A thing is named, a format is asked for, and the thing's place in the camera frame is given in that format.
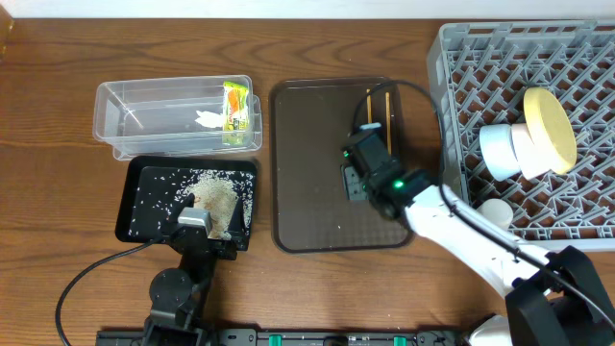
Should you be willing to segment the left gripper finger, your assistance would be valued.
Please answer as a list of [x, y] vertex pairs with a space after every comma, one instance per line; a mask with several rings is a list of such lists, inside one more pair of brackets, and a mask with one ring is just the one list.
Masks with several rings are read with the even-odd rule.
[[241, 199], [238, 199], [235, 203], [227, 233], [230, 235], [231, 241], [234, 243], [244, 243], [246, 240], [243, 202]]
[[180, 229], [183, 222], [180, 220], [181, 216], [186, 213], [191, 213], [195, 202], [195, 196], [193, 193], [189, 193], [182, 199], [177, 206], [173, 207], [170, 214], [165, 219], [165, 230], [176, 231]]

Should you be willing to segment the white tissue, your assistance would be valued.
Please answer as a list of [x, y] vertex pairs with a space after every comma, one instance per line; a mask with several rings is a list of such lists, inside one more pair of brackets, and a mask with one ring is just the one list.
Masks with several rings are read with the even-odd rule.
[[221, 113], [211, 111], [197, 111], [195, 121], [205, 128], [222, 128], [225, 123], [225, 116]]

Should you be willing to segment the wooden chopstick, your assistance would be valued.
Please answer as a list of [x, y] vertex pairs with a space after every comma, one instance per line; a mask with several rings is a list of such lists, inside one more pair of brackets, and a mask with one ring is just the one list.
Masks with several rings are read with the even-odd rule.
[[385, 93], [385, 133], [386, 133], [386, 147], [388, 154], [392, 154], [392, 107], [391, 96], [389, 92]]
[[367, 123], [371, 124], [373, 122], [372, 116], [372, 100], [371, 100], [371, 89], [366, 89], [366, 110], [367, 110]]

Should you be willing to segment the green yellow snack wrapper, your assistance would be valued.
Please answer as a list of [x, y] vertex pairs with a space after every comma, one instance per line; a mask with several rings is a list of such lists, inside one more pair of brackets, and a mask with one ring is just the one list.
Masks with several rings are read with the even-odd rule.
[[224, 144], [240, 146], [250, 127], [248, 97], [250, 90], [244, 85], [225, 82], [222, 114]]

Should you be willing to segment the white cup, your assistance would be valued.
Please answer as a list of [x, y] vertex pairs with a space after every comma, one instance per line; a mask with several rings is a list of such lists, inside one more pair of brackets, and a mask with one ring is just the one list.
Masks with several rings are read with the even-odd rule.
[[479, 226], [484, 228], [487, 223], [507, 231], [512, 223], [512, 207], [501, 199], [488, 199], [477, 209], [481, 215]]

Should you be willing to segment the blue bowl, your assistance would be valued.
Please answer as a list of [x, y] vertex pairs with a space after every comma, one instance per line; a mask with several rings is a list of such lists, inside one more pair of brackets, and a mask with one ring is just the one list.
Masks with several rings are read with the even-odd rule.
[[504, 181], [520, 172], [510, 125], [481, 127], [480, 150], [489, 173], [496, 181]]

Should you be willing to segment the pink bowl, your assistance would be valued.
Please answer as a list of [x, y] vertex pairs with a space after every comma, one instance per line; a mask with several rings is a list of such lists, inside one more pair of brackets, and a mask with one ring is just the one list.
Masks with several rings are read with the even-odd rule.
[[521, 173], [527, 180], [550, 170], [545, 154], [534, 144], [526, 124], [513, 124], [511, 138]]

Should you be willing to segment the yellow plate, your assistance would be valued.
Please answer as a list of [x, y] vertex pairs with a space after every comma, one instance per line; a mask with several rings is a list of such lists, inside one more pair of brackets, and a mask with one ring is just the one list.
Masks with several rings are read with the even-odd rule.
[[577, 142], [571, 122], [558, 99], [546, 88], [530, 87], [523, 97], [524, 115], [533, 143], [549, 168], [565, 174], [577, 162]]

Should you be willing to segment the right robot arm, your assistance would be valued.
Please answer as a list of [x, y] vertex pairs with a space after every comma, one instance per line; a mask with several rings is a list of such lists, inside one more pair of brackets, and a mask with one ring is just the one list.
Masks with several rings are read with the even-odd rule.
[[506, 314], [487, 318], [466, 334], [466, 344], [613, 344], [614, 307], [580, 250], [552, 252], [505, 232], [431, 174], [408, 171], [396, 159], [348, 164], [383, 217], [450, 252], [504, 299]]

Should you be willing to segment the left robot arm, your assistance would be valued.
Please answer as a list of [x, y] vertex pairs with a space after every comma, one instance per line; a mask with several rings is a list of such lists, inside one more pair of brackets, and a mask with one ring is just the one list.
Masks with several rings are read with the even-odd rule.
[[228, 239], [209, 237], [210, 213], [195, 208], [194, 202], [190, 193], [161, 224], [162, 242], [182, 258], [178, 267], [162, 270], [150, 284], [152, 306], [141, 339], [144, 346], [218, 343], [215, 329], [201, 320], [215, 265], [219, 260], [235, 260], [246, 249], [249, 236], [242, 200], [230, 208]]

